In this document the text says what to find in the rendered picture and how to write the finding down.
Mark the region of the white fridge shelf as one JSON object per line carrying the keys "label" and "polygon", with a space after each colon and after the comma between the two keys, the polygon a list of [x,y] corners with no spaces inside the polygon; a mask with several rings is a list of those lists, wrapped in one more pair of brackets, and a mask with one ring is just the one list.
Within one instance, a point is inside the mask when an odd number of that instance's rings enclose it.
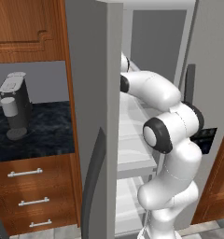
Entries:
{"label": "white fridge shelf", "polygon": [[119,99],[118,179],[151,175],[157,168],[153,149],[143,137],[144,123],[155,111],[137,98],[121,93]]}
{"label": "white fridge shelf", "polygon": [[141,176],[117,181],[115,235],[139,232],[144,225],[145,209],[138,203],[137,191],[144,184]]}

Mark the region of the wooden wall cupboard door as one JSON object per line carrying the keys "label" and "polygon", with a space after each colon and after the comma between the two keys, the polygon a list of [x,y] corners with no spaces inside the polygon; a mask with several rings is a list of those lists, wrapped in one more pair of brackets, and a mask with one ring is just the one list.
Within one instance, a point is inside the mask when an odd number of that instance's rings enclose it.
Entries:
{"label": "wooden wall cupboard door", "polygon": [[63,0],[0,0],[0,63],[62,61]]}

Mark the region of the grey fridge door with dispenser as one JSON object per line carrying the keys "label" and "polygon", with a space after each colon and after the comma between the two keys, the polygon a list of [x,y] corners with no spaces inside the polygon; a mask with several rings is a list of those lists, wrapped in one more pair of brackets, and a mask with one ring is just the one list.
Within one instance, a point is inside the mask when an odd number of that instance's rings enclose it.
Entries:
{"label": "grey fridge door with dispenser", "polygon": [[206,129],[217,128],[197,175],[199,199],[177,217],[175,228],[189,227],[202,197],[224,137],[224,0],[199,0],[186,64],[196,65],[193,104],[204,116]]}

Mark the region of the grey fridge body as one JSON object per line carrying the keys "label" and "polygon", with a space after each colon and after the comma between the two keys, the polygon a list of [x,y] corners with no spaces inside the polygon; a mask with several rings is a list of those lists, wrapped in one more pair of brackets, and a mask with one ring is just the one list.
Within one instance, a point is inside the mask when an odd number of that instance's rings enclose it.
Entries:
{"label": "grey fridge body", "polygon": [[[124,0],[123,4],[122,56],[130,60],[130,69],[157,73],[179,89],[196,0]],[[159,116],[161,112],[152,109],[155,114],[151,118]],[[155,149],[152,156],[157,168],[151,175],[141,176],[144,184],[161,171],[165,159]],[[143,228],[148,216],[145,209]],[[139,232],[115,235],[115,238],[137,239]]]}

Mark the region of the wooden drawer front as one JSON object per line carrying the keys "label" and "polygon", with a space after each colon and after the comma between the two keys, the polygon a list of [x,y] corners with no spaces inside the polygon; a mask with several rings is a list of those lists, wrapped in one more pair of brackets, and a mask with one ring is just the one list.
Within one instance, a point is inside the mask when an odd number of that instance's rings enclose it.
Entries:
{"label": "wooden drawer front", "polygon": [[[74,154],[63,154],[41,158],[0,162],[0,190],[12,187],[24,188],[28,185],[37,187],[66,184],[71,180],[70,160]],[[42,174],[7,177],[10,172],[33,171],[43,169]]]}
{"label": "wooden drawer front", "polygon": [[[20,201],[30,202],[49,197],[50,201],[42,204],[18,206]],[[76,216],[75,203],[71,193],[65,188],[26,190],[26,191],[0,191],[0,216],[22,216],[31,213],[66,212]]]}
{"label": "wooden drawer front", "polygon": [[[51,224],[30,228],[31,222],[39,223],[45,222],[48,219],[52,221]],[[4,227],[9,235],[24,234],[28,232],[38,232],[52,228],[58,228],[66,225],[76,224],[76,216],[69,211],[56,212],[49,214],[28,214],[24,216],[15,216],[3,218]]]}

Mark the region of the black and silver coffee machine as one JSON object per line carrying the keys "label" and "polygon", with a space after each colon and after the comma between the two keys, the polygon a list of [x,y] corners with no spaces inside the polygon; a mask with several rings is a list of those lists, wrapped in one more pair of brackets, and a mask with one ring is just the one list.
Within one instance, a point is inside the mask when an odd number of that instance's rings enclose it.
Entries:
{"label": "black and silver coffee machine", "polygon": [[24,72],[10,73],[0,87],[1,105],[9,124],[7,138],[12,141],[27,134],[32,115],[25,77]]}

